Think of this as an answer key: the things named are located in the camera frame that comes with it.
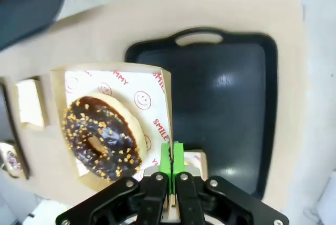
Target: tray handle hole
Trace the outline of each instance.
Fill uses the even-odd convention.
[[[191,33],[183,35],[175,39],[175,42],[179,46],[186,46],[194,43],[212,43],[218,44],[223,41],[223,38],[219,34],[215,33]]]

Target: chocolate glaze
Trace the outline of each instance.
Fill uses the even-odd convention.
[[[115,181],[139,171],[141,158],[132,131],[116,109],[98,98],[84,96],[67,110],[64,124],[69,149],[96,175]],[[103,152],[88,141],[96,136]]]

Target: floor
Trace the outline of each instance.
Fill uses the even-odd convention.
[[[59,19],[113,1],[65,0]],[[307,123],[291,197],[283,212],[291,224],[313,225],[319,221],[315,204],[336,169],[336,6],[335,0],[302,0],[302,4],[308,42]],[[23,221],[40,202],[11,186],[1,174],[0,185],[0,214],[7,212],[9,219]]]

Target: screw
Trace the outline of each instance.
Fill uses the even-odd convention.
[[[64,220],[61,225],[70,225],[70,221],[69,220]]]
[[[162,180],[163,179],[163,176],[162,175],[160,175],[160,174],[158,174],[158,175],[156,175],[156,180],[158,180],[158,181],[160,181],[160,180]]]
[[[275,220],[274,225],[284,225],[284,223],[280,220]]]
[[[127,182],[126,182],[126,186],[127,186],[127,187],[133,187],[133,186],[134,186],[133,181],[131,181],[131,180],[127,181]]]
[[[187,180],[188,179],[188,175],[187,174],[181,174],[181,179],[182,180]]]
[[[214,179],[210,180],[210,186],[212,187],[217,187],[218,186],[218,182]]]

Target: beige tabletop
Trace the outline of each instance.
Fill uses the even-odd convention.
[[[122,62],[135,42],[167,37],[192,27],[229,32],[262,32],[278,46],[279,96],[274,150],[263,201],[281,210],[287,200],[305,118],[306,55],[299,0],[121,0],[65,18],[47,33],[0,53],[0,74],[13,99],[14,84],[40,76],[50,126],[43,131],[17,127],[31,169],[22,187],[66,204],[95,192],[80,184],[57,118],[50,70],[78,63]],[[17,108],[12,105],[18,124]]]

